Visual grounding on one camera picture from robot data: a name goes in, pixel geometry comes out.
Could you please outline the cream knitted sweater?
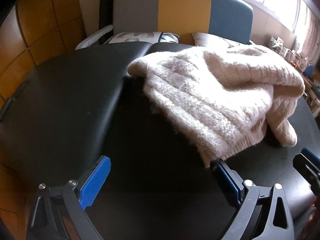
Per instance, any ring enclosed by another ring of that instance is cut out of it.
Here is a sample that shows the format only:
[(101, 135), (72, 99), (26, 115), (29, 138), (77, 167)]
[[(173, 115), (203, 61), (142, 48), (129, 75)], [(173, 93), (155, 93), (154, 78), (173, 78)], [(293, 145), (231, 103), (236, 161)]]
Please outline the cream knitted sweater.
[(303, 78), (264, 46), (156, 52), (127, 71), (145, 79), (146, 96), (196, 145), (205, 165), (261, 142), (268, 128), (281, 146), (297, 143), (289, 117)]

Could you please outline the wooden side table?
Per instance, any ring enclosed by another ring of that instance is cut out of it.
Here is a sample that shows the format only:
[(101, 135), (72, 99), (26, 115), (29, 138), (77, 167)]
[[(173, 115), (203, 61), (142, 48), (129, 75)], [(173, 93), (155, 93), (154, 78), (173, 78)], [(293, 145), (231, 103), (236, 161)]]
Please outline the wooden side table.
[(286, 62), (288, 62), (302, 76), (305, 90), (303, 98), (307, 102), (314, 118), (319, 116), (319, 82), (312, 78), (316, 67), (307, 58), (303, 58), (295, 50), (290, 50), (284, 46), (284, 41), (280, 38), (270, 38), (268, 47), (278, 53)]

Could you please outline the pink curtain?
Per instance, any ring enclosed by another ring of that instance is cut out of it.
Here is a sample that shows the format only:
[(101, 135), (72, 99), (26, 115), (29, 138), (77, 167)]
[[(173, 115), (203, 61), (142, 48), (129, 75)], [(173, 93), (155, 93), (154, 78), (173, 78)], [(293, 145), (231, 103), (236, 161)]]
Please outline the pink curtain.
[(299, 11), (293, 33), (296, 36), (294, 50), (308, 61), (317, 62), (319, 19), (303, 0), (299, 0)]

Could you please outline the deer print pillow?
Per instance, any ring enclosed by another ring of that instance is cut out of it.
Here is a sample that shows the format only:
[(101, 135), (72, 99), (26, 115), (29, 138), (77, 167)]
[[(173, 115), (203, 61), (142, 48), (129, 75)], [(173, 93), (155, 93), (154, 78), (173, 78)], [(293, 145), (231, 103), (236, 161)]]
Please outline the deer print pillow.
[(191, 33), (195, 45), (202, 47), (232, 48), (241, 43), (207, 33)]

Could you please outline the geometric pattern pillow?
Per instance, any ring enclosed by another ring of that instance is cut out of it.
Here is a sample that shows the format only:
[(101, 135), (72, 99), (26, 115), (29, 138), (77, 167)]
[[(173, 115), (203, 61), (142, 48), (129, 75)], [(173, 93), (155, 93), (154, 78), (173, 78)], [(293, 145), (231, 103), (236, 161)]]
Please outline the geometric pattern pillow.
[(148, 42), (156, 43), (179, 43), (180, 37), (173, 33), (166, 32), (123, 32), (115, 35), (106, 43), (123, 43), (123, 42)]

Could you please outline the wooden wardrobe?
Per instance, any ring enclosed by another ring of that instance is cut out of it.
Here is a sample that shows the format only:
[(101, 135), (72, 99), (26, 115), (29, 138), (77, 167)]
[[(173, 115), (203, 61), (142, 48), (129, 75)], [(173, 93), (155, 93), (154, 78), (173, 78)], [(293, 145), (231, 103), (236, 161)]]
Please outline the wooden wardrobe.
[(85, 37), (79, 0), (18, 0), (1, 25), (1, 105), (36, 65)]

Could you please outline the tricolour sofa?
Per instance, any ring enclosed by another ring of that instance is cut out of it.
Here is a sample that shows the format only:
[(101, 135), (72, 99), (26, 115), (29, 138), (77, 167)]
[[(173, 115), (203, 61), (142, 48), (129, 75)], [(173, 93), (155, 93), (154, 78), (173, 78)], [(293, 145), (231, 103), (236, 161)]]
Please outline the tricolour sofa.
[(98, 30), (77, 48), (123, 32), (166, 32), (194, 44), (191, 33), (250, 43), (253, 9), (242, 0), (114, 0), (113, 25)]

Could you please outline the black rolled mat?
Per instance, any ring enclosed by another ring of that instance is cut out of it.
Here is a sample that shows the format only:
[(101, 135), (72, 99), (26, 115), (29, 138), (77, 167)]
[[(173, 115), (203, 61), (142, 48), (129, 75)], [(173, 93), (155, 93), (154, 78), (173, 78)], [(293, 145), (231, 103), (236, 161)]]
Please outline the black rolled mat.
[(99, 3), (99, 30), (113, 25), (114, 0), (100, 0)]

